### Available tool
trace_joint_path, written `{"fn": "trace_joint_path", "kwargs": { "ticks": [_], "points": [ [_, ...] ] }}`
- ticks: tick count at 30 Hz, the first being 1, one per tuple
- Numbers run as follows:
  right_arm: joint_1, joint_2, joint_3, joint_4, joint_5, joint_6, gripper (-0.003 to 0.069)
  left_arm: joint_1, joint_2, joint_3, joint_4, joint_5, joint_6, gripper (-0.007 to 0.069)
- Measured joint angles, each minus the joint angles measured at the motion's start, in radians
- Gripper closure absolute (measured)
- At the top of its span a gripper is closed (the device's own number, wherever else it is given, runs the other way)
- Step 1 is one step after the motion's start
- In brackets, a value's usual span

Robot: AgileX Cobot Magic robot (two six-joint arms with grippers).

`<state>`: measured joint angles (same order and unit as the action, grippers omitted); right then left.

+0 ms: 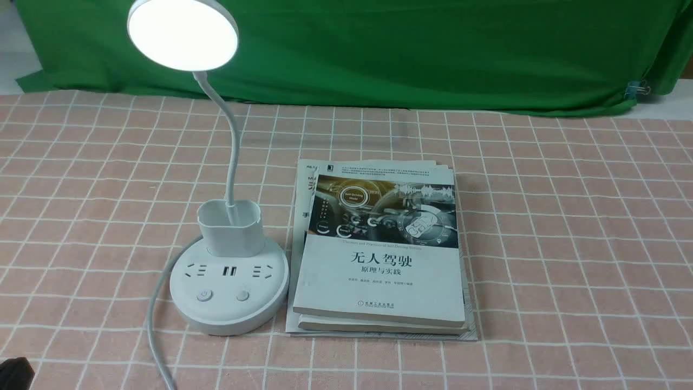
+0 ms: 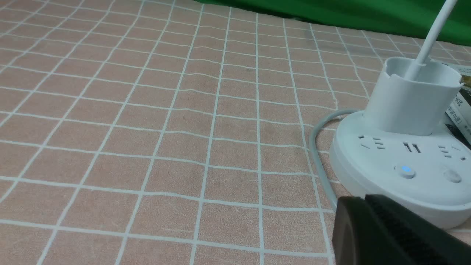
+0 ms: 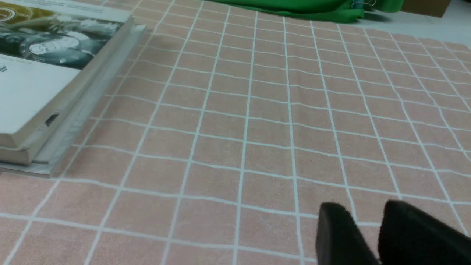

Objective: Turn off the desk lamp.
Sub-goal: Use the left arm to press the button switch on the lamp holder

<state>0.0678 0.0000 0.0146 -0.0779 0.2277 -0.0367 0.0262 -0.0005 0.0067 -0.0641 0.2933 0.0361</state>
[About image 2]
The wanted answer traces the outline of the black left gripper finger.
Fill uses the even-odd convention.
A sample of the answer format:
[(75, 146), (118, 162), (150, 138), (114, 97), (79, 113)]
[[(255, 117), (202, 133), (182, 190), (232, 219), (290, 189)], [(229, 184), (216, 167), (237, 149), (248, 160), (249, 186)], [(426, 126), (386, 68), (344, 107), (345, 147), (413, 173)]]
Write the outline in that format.
[(469, 265), (471, 248), (378, 194), (337, 201), (332, 245), (337, 265)]

